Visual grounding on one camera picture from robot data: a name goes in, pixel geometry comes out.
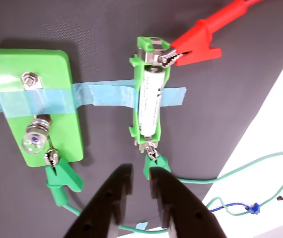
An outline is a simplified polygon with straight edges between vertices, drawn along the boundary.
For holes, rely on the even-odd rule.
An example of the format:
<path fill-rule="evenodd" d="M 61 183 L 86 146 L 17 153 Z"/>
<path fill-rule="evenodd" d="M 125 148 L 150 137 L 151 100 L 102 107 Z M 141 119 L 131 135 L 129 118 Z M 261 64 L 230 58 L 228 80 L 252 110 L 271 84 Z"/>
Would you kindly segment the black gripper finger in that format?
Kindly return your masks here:
<path fill-rule="evenodd" d="M 133 165 L 121 164 L 105 180 L 66 238 L 116 238 L 125 219 L 127 196 L 133 192 Z"/>
<path fill-rule="evenodd" d="M 151 167 L 149 182 L 161 227 L 168 229 L 170 238 L 226 237 L 215 215 L 172 173 Z"/>

